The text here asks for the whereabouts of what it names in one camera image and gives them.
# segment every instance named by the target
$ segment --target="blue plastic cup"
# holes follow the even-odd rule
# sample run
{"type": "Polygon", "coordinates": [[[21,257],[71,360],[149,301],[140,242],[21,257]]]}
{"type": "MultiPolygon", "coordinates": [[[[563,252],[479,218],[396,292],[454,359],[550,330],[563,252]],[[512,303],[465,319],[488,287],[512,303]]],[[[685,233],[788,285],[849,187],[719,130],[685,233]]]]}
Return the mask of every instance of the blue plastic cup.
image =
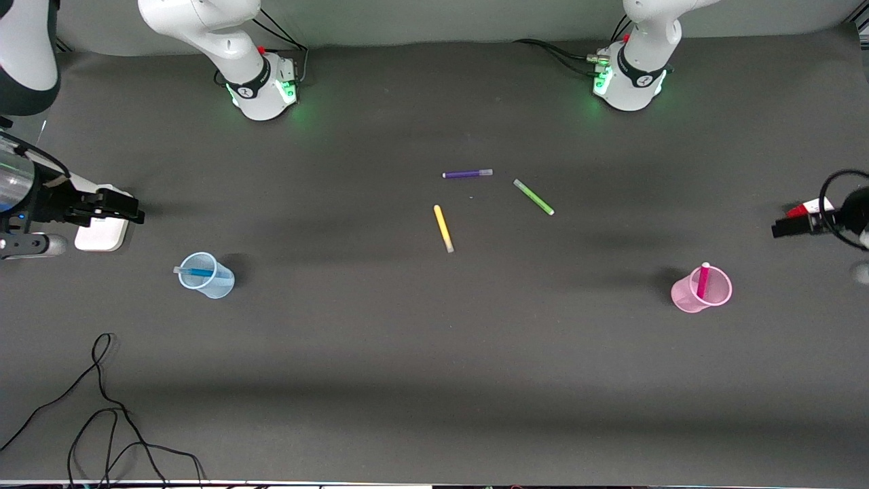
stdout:
{"type": "Polygon", "coordinates": [[[186,257],[181,262],[182,269],[194,269],[197,271],[210,271],[211,274],[190,275],[178,274],[181,285],[191,291],[199,291],[209,298],[222,298],[232,290],[235,285],[235,275],[232,271],[221,265],[211,253],[200,251],[186,257]]]}

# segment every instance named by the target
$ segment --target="wall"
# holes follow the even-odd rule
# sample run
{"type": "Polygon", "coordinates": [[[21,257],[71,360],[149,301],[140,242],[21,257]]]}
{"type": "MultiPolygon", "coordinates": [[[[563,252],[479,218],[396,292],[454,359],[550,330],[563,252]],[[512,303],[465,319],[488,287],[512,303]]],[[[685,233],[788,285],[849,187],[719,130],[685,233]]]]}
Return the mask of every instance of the wall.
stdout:
{"type": "MultiPolygon", "coordinates": [[[[682,23],[687,37],[798,34],[833,26],[859,4],[860,0],[722,0],[686,14],[682,23]]],[[[519,37],[602,39],[611,35],[624,13],[618,0],[262,0],[262,7],[298,41],[312,47],[500,42],[519,37]]],[[[243,27],[257,44],[286,46],[252,23],[243,27]]],[[[63,0],[58,33],[76,50],[103,54],[194,52],[151,31],[139,17],[136,0],[63,0]]]]}

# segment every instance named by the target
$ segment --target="pink plastic cup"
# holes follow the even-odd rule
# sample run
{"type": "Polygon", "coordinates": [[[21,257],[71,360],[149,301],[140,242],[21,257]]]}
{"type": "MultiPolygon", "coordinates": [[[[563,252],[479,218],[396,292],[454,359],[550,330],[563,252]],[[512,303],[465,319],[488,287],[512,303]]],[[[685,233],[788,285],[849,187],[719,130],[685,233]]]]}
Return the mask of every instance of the pink plastic cup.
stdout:
{"type": "Polygon", "coordinates": [[[697,297],[697,283],[699,281],[700,268],[697,267],[691,272],[691,275],[673,284],[673,288],[670,289],[670,297],[676,307],[694,314],[707,307],[722,305],[730,300],[733,285],[727,274],[720,268],[709,267],[709,281],[706,282],[706,296],[704,298],[697,297]]]}

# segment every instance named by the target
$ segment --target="plastic cup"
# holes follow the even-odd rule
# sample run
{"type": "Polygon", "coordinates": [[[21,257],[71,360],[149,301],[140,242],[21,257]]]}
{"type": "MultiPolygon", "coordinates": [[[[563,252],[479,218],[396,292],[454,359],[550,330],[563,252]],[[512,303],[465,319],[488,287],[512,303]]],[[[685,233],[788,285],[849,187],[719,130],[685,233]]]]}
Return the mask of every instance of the plastic cup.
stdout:
{"type": "Polygon", "coordinates": [[[193,253],[186,257],[181,262],[181,268],[198,268],[211,271],[210,277],[178,274],[178,281],[181,282],[181,285],[191,291],[202,292],[209,298],[226,297],[226,294],[235,285],[235,275],[232,271],[221,265],[211,253],[206,253],[205,251],[193,253]]]}
{"type": "Polygon", "coordinates": [[[709,281],[706,282],[706,296],[697,297],[697,284],[700,281],[700,268],[697,267],[690,275],[673,284],[670,289],[670,297],[676,307],[682,311],[694,314],[707,307],[723,305],[730,300],[733,294],[733,285],[730,278],[721,269],[709,267],[709,281]]]}

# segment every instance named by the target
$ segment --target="green led light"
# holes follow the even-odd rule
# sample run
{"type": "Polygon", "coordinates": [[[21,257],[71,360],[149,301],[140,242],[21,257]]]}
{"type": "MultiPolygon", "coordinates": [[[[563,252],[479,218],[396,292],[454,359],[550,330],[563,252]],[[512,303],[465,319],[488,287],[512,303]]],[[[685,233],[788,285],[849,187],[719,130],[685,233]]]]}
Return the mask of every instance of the green led light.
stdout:
{"type": "Polygon", "coordinates": [[[226,91],[229,92],[229,96],[232,97],[232,104],[238,107],[238,100],[235,100],[235,93],[232,92],[232,89],[229,88],[229,84],[226,84],[226,91]]]}
{"type": "Polygon", "coordinates": [[[610,80],[613,79],[613,67],[608,66],[600,75],[598,75],[598,77],[601,77],[602,80],[598,80],[594,84],[594,93],[603,96],[607,93],[610,80]]]}
{"type": "Polygon", "coordinates": [[[658,88],[654,89],[654,94],[658,95],[660,93],[660,87],[664,86],[664,78],[667,77],[667,70],[664,70],[663,73],[660,74],[660,81],[658,82],[658,88]]]}
{"type": "Polygon", "coordinates": [[[275,86],[278,89],[278,93],[281,94],[284,103],[290,105],[295,102],[295,87],[292,82],[279,82],[275,80],[275,86]]]}

